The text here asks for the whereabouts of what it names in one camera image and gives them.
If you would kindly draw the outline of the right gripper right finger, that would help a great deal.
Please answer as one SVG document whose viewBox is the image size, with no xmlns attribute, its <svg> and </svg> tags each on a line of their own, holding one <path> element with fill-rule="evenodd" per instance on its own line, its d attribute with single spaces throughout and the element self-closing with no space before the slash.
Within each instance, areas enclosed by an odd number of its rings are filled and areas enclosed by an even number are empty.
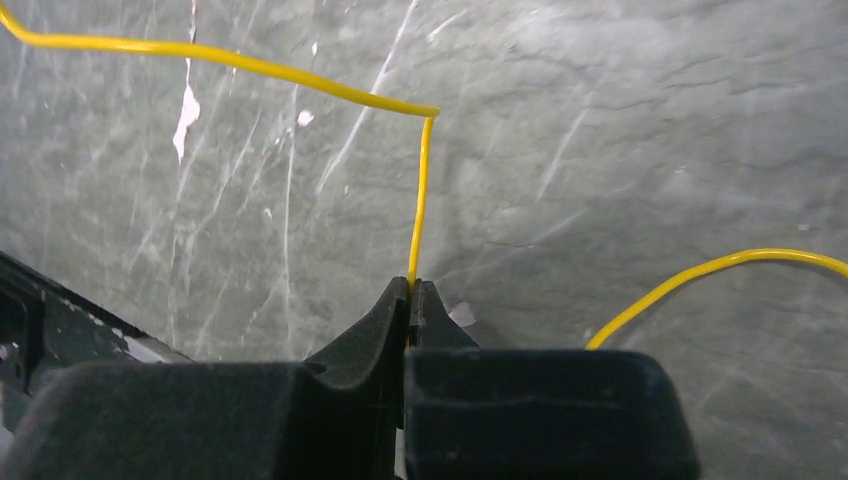
<svg viewBox="0 0 848 480">
<path fill-rule="evenodd" d="M 697 479 L 675 387 L 632 351 L 486 349 L 415 285 L 405 360 L 411 479 Z"/>
</svg>

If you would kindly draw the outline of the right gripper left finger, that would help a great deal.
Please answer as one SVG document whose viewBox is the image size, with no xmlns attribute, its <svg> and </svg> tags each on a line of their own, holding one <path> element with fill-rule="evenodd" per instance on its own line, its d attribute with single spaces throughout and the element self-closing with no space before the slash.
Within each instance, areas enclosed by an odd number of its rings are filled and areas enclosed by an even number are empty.
<svg viewBox="0 0 848 480">
<path fill-rule="evenodd" d="M 409 286 L 300 362 L 86 362 L 35 395 L 5 479 L 391 479 Z"/>
</svg>

